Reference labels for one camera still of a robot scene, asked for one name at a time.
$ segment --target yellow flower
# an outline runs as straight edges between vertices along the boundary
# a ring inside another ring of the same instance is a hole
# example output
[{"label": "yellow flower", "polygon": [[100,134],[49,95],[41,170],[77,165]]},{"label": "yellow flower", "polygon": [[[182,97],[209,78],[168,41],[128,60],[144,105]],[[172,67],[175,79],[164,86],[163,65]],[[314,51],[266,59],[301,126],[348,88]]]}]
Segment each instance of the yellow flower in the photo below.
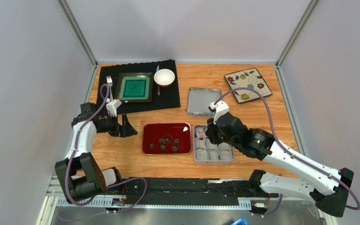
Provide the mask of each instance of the yellow flower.
[{"label": "yellow flower", "polygon": [[249,99],[249,96],[247,94],[242,94],[241,95],[241,99],[242,100],[248,100]]}]

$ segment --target teal square plate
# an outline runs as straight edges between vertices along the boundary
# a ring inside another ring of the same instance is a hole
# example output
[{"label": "teal square plate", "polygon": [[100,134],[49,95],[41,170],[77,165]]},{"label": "teal square plate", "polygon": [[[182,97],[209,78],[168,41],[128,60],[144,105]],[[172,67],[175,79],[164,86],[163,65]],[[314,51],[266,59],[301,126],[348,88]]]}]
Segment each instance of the teal square plate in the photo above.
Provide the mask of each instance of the teal square plate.
[{"label": "teal square plate", "polygon": [[121,73],[115,98],[122,102],[150,102],[153,81],[153,73]]}]

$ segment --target black placemat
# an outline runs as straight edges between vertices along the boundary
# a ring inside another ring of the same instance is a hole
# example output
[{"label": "black placemat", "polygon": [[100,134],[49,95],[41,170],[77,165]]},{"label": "black placemat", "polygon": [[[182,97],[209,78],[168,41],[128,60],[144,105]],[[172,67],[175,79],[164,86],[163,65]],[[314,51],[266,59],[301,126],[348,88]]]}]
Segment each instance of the black placemat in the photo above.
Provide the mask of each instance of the black placemat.
[{"label": "black placemat", "polygon": [[[113,82],[111,91],[112,93],[116,93],[116,84],[120,73],[155,73],[158,65],[159,69],[169,69],[174,72],[175,79],[173,84],[166,88],[160,88],[160,96],[158,96],[158,85],[154,82],[152,87],[151,102],[123,102],[118,108],[118,114],[180,107],[179,83],[177,80],[176,63],[174,60],[148,63],[129,63],[125,65],[102,67],[99,74],[98,90],[100,90],[101,86],[106,83],[106,77],[111,76]],[[104,99],[100,96],[98,91],[98,107],[102,104],[103,100]],[[107,115],[106,108],[103,108],[99,114]]]}]

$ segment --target gray wall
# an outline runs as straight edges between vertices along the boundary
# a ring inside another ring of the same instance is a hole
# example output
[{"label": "gray wall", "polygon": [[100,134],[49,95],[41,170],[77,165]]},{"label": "gray wall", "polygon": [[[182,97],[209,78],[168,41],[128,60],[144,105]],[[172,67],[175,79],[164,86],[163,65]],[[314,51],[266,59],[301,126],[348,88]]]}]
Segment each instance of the gray wall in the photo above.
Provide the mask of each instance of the gray wall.
[{"label": "gray wall", "polygon": [[0,2],[0,224],[34,224],[90,80],[58,3]]},{"label": "gray wall", "polygon": [[[360,199],[360,1],[321,1],[282,71],[308,154],[352,169]],[[360,211],[339,222],[360,224]]]},{"label": "gray wall", "polygon": [[68,0],[97,60],[275,61],[309,0]]}]

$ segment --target wooden table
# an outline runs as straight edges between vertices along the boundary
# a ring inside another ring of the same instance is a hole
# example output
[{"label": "wooden table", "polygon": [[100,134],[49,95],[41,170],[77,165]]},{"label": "wooden table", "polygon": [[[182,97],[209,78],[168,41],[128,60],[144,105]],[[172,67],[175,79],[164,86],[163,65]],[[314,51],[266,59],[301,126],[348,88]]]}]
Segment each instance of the wooden table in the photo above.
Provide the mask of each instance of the wooden table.
[{"label": "wooden table", "polygon": [[[90,96],[90,102],[97,100],[98,81],[102,64],[98,68]],[[255,169],[273,174],[293,176],[288,171],[257,159],[247,158],[237,150],[231,165],[196,165],[193,154],[179,155],[144,155],[141,151],[143,127],[149,123],[187,122],[194,125],[206,125],[207,118],[187,115],[188,89],[191,87],[216,88],[222,93],[229,90],[224,75],[244,69],[257,68],[271,91],[267,97],[277,136],[288,146],[296,150],[291,125],[285,110],[273,65],[262,64],[177,64],[179,78],[180,108],[129,113],[130,124],[138,135],[119,138],[109,134],[97,134],[93,144],[93,156],[101,170],[113,167],[119,169],[124,177],[172,177],[172,178],[249,178]],[[233,95],[224,101],[230,107],[230,113],[237,116],[248,128],[260,128],[270,131],[266,109],[260,100],[238,104]]]}]

